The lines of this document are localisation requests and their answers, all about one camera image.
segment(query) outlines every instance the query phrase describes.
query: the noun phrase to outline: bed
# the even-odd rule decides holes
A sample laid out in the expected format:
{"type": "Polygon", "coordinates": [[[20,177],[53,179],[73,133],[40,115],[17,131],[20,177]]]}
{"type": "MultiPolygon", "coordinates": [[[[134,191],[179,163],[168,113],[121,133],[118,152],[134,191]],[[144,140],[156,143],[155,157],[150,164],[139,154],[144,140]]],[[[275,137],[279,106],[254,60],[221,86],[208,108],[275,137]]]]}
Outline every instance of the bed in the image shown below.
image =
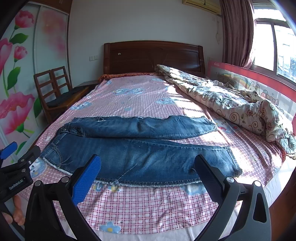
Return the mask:
{"type": "MultiPolygon", "coordinates": [[[[286,157],[276,145],[225,121],[166,82],[163,76],[153,74],[157,64],[196,76],[205,74],[201,46],[163,41],[107,43],[104,46],[104,74],[116,74],[116,78],[103,80],[90,94],[74,104],[42,134],[37,145],[44,149],[57,129],[74,117],[206,116],[216,123],[218,131],[176,142],[230,146],[243,169],[243,174],[236,180],[249,184],[259,180],[270,206],[285,187],[296,162],[286,157]],[[133,94],[125,91],[131,89],[133,94]]],[[[34,181],[51,183],[65,174],[38,159],[31,167],[31,175],[34,181]]],[[[31,188],[20,193],[24,211],[31,188]]],[[[61,208],[57,203],[55,206],[66,233],[73,236],[61,208]]],[[[102,240],[194,240],[215,212],[217,204],[211,201],[200,183],[165,188],[94,183],[85,201],[78,207],[102,240]]],[[[239,209],[238,202],[223,236],[231,231],[239,209]]]]}

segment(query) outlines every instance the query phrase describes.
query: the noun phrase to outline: window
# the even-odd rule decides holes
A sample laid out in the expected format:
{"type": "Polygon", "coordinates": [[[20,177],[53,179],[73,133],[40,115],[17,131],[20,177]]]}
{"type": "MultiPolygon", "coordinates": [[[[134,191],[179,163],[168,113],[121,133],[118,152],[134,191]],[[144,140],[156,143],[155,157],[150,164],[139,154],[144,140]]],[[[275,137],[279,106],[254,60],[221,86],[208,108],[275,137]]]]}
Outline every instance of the window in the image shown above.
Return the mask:
{"type": "Polygon", "coordinates": [[[252,70],[296,85],[296,37],[279,10],[254,5],[257,27],[252,70]]]}

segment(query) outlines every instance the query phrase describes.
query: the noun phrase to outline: chair backrest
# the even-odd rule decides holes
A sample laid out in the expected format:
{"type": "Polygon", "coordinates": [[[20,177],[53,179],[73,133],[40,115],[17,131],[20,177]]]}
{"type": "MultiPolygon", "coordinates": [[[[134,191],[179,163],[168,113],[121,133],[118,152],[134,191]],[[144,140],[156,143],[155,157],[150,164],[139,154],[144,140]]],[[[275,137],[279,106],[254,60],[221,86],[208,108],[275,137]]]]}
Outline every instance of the chair backrest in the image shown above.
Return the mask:
{"type": "Polygon", "coordinates": [[[40,102],[43,106],[43,108],[45,109],[48,109],[48,106],[46,104],[46,101],[45,99],[47,97],[49,97],[50,95],[52,94],[55,94],[55,97],[59,97],[61,95],[60,91],[59,91],[59,88],[56,84],[56,81],[54,79],[54,75],[52,73],[51,70],[47,70],[47,71],[44,71],[44,72],[41,72],[41,73],[38,73],[38,74],[34,74],[34,81],[35,81],[35,85],[36,85],[36,89],[37,89],[37,92],[38,92],[38,96],[40,98],[40,102]],[[43,83],[40,83],[38,78],[41,77],[41,76],[44,76],[44,75],[49,75],[49,80],[48,81],[45,81],[43,83]],[[41,88],[47,86],[47,85],[50,85],[52,86],[52,90],[47,92],[46,94],[43,94],[42,91],[41,91],[41,88]]]}
{"type": "Polygon", "coordinates": [[[66,85],[68,86],[68,91],[72,89],[72,86],[70,84],[70,81],[69,81],[69,78],[68,78],[68,75],[67,75],[65,66],[52,69],[52,74],[53,74],[53,78],[55,79],[55,82],[56,82],[59,90],[61,88],[63,88],[64,86],[66,86],[66,85]],[[56,72],[59,71],[59,70],[63,70],[64,74],[59,75],[59,76],[56,76],[56,72]],[[58,80],[61,79],[61,78],[65,78],[66,82],[63,83],[63,84],[61,84],[61,85],[59,85],[58,84],[58,80]]]}

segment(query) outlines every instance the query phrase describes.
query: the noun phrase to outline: blue gripper pad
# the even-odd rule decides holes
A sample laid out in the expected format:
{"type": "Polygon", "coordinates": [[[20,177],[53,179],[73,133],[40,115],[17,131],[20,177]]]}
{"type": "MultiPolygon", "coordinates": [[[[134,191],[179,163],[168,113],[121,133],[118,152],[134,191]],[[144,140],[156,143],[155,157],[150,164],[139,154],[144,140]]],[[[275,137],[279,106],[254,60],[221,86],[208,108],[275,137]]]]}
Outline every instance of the blue gripper pad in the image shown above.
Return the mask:
{"type": "Polygon", "coordinates": [[[3,150],[0,151],[0,159],[5,160],[16,150],[17,150],[17,143],[16,142],[10,143],[7,147],[5,147],[3,150]]]}
{"type": "Polygon", "coordinates": [[[73,186],[72,201],[77,206],[78,203],[83,202],[96,176],[101,170],[101,158],[95,155],[89,165],[86,167],[80,178],[73,186]]]}

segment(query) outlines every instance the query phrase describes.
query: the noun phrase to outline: checkered fabric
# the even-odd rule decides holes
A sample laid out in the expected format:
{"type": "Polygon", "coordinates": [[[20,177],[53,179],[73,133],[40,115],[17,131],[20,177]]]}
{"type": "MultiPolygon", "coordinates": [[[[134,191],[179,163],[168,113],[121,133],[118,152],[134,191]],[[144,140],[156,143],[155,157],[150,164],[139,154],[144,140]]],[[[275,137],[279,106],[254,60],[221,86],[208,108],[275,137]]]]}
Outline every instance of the checkered fabric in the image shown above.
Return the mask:
{"type": "MultiPolygon", "coordinates": [[[[218,131],[176,142],[230,146],[243,170],[243,174],[236,178],[238,182],[251,184],[259,180],[265,186],[272,179],[285,160],[284,152],[262,137],[226,122],[163,79],[161,76],[135,76],[104,80],[55,121],[42,134],[37,145],[43,150],[57,129],[74,117],[206,116],[218,125],[218,131]]],[[[64,175],[46,164],[45,170],[34,181],[52,183],[64,175]]],[[[22,197],[28,199],[31,188],[25,189],[22,197]]],[[[59,204],[55,203],[55,206],[58,216],[64,219],[59,204]]],[[[192,194],[184,186],[142,188],[94,183],[78,208],[93,229],[100,229],[101,225],[111,221],[120,227],[119,233],[122,234],[151,234],[206,222],[212,217],[217,204],[206,192],[192,194]]]]}

